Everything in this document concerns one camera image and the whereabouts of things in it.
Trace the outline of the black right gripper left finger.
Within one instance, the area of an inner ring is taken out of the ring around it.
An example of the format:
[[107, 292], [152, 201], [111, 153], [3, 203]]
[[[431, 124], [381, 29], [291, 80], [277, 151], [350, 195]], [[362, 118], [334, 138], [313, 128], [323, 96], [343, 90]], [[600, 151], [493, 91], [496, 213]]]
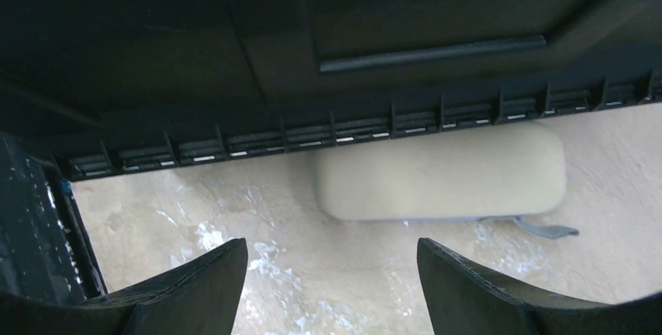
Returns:
[[3, 334], [230, 334], [247, 271], [247, 243], [232, 239], [140, 283], [55, 305], [1, 293]]

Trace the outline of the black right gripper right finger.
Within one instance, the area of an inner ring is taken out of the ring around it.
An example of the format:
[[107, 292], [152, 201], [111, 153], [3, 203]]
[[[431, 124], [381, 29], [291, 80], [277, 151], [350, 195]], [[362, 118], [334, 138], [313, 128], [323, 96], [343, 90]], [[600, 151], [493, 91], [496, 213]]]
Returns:
[[418, 274], [436, 334], [659, 334], [661, 295], [609, 305], [545, 290], [429, 238]]

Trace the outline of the black plastic toolbox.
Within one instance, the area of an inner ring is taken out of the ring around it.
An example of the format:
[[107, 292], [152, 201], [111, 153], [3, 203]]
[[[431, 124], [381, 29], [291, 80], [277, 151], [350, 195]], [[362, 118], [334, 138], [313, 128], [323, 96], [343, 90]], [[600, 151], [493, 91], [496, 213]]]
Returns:
[[1, 0], [1, 289], [105, 294], [76, 181], [661, 100], [661, 0]]

